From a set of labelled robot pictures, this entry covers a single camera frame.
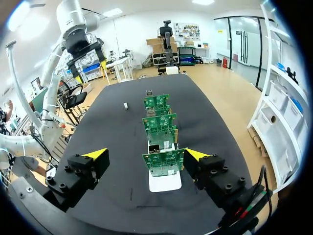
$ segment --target ceiling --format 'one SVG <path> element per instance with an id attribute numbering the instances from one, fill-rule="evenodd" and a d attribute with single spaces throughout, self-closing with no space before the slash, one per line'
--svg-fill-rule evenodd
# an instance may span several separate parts
<path id="1" fill-rule="evenodd" d="M 0 94 L 11 81 L 4 45 L 12 40 L 17 40 L 14 58 L 20 79 L 26 78 L 34 70 L 40 68 L 40 62 L 48 57 L 51 47 L 60 35 L 56 20 L 56 8 L 60 2 L 61 0 L 33 0 L 31 2 L 32 4 L 46 3 L 44 7 L 31 8 L 27 16 L 41 16 L 48 21 L 47 27 L 39 36 L 26 40 L 21 35 L 21 27 L 15 32 L 7 31 L 0 48 L 0 77 L 1 83 L 5 85 L 0 87 Z M 260 0 L 215 0 L 213 4 L 208 6 L 194 4 L 192 0 L 80 0 L 80 4 L 82 8 L 100 14 L 114 8 L 120 8 L 123 11 L 122 15 L 152 10 L 185 10 L 204 12 L 214 16 L 231 10 L 260 9 Z"/>

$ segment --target black chair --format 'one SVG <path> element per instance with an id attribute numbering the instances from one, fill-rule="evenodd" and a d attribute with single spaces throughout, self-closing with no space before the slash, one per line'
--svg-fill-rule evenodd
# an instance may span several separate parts
<path id="1" fill-rule="evenodd" d="M 63 110 L 65 112 L 65 114 L 67 115 L 67 117 L 69 118 L 69 120 L 74 124 L 74 125 L 78 125 L 79 124 L 79 119 L 85 115 L 86 110 L 82 111 L 79 107 L 80 104 L 82 104 L 87 96 L 87 92 L 82 92 L 83 91 L 83 84 L 80 84 L 78 86 L 76 86 L 75 88 L 71 89 L 68 84 L 66 82 L 64 82 L 63 80 L 61 80 L 61 82 L 63 83 L 63 85 L 66 87 L 66 90 L 63 92 L 62 96 L 59 99 L 59 103 L 61 104 L 61 106 L 63 107 Z M 80 93 L 78 95 L 73 94 L 73 92 L 76 89 L 81 89 Z M 73 108 L 77 107 L 77 109 L 79 110 L 79 114 L 78 116 L 76 116 L 73 113 Z"/>

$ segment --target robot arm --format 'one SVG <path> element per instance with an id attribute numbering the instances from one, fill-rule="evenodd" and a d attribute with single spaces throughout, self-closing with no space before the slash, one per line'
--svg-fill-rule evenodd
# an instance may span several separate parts
<path id="1" fill-rule="evenodd" d="M 63 48 L 66 48 L 72 55 L 77 56 L 78 51 L 89 44 L 86 32 L 94 31 L 99 26 L 98 16 L 84 17 L 78 0 L 62 0 L 57 7 L 57 19 L 61 35 L 57 46 L 44 65 L 41 77 L 41 85 L 48 89 L 44 96 L 43 121 L 34 114 L 19 85 L 13 60 L 13 46 L 16 41 L 6 45 L 9 67 L 19 100 L 30 121 L 34 123 L 40 134 L 40 139 L 50 152 L 52 152 L 57 142 L 60 141 L 66 123 L 63 118 L 56 115 L 56 100 L 60 77 L 53 72 L 63 54 Z M 38 156 L 46 160 L 49 158 L 49 155 L 43 150 L 41 145 L 31 136 L 0 135 L 0 168 L 9 167 L 7 153 L 11 153 L 13 156 Z"/>

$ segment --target green circuit board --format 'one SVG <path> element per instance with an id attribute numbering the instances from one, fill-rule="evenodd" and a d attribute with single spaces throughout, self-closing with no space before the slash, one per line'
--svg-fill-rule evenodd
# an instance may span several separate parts
<path id="1" fill-rule="evenodd" d="M 176 114 L 143 118 L 149 145 L 159 145 L 160 149 L 169 149 L 177 142 L 178 129 L 173 125 Z"/>
<path id="2" fill-rule="evenodd" d="M 143 154 L 153 177 L 174 175 L 182 170 L 185 148 L 153 154 Z"/>
<path id="3" fill-rule="evenodd" d="M 168 94 L 148 96 L 143 98 L 147 116 L 152 117 L 163 115 L 164 113 L 162 111 L 170 109 L 170 106 L 166 104 L 168 98 Z"/>

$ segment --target white stand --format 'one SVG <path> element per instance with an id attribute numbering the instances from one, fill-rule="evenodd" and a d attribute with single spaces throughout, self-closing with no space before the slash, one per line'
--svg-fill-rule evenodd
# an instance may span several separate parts
<path id="1" fill-rule="evenodd" d="M 172 144 L 172 148 L 162 149 L 161 153 L 175 150 L 174 144 Z M 181 188 L 181 179 L 179 171 L 175 175 L 166 175 L 153 177 L 151 172 L 149 172 L 149 190 L 150 192 L 165 192 L 172 191 Z"/>

